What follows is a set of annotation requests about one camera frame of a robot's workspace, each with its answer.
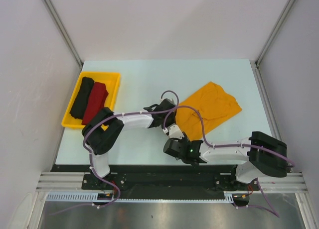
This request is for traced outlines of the orange t shirt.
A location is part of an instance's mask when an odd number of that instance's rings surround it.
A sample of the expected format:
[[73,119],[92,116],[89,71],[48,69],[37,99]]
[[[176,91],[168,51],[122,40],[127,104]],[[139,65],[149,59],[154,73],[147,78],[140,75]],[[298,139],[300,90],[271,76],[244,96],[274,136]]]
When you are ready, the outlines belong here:
[[203,119],[205,133],[211,132],[242,111],[236,99],[213,82],[201,87],[180,105],[193,108],[179,108],[176,114],[177,125],[191,141],[203,138],[201,121],[194,110]]

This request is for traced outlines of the yellow plastic tray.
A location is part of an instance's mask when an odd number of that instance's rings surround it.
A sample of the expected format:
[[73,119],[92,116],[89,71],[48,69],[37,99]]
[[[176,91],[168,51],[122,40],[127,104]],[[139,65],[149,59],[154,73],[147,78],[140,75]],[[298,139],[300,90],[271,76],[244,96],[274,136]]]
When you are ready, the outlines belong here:
[[108,91],[108,96],[105,100],[104,107],[108,107],[110,110],[114,109],[114,105],[116,102],[120,81],[121,81],[121,74],[118,72],[90,72],[85,71],[81,72],[75,88],[73,90],[71,99],[68,103],[67,110],[64,114],[63,120],[61,125],[63,127],[71,128],[71,129],[83,129],[85,125],[82,125],[82,119],[75,119],[71,116],[70,110],[74,103],[75,97],[80,89],[81,81],[83,77],[92,78],[95,82],[100,82],[106,85],[106,90]]

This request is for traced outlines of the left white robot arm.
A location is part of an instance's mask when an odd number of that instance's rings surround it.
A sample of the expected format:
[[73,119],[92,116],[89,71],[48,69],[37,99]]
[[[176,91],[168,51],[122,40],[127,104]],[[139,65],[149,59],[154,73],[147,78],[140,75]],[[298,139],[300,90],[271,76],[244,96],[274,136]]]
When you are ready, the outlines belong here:
[[108,152],[122,131],[163,127],[165,119],[167,125],[175,124],[175,113],[167,115],[175,107],[172,100],[164,99],[160,104],[145,107],[142,111],[134,113],[116,114],[108,107],[102,108],[82,129],[83,146],[89,152],[90,169],[95,173],[93,184],[99,189],[109,186]]

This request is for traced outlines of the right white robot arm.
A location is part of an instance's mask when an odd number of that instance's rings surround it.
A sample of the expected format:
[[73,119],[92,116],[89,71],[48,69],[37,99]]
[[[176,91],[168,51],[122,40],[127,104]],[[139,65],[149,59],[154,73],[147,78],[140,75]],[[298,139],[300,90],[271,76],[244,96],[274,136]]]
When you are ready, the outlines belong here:
[[234,165],[230,185],[243,189],[254,179],[268,176],[285,178],[292,163],[287,158],[287,145],[259,131],[228,144],[207,145],[204,140],[191,141],[185,135],[169,138],[163,152],[185,164]]

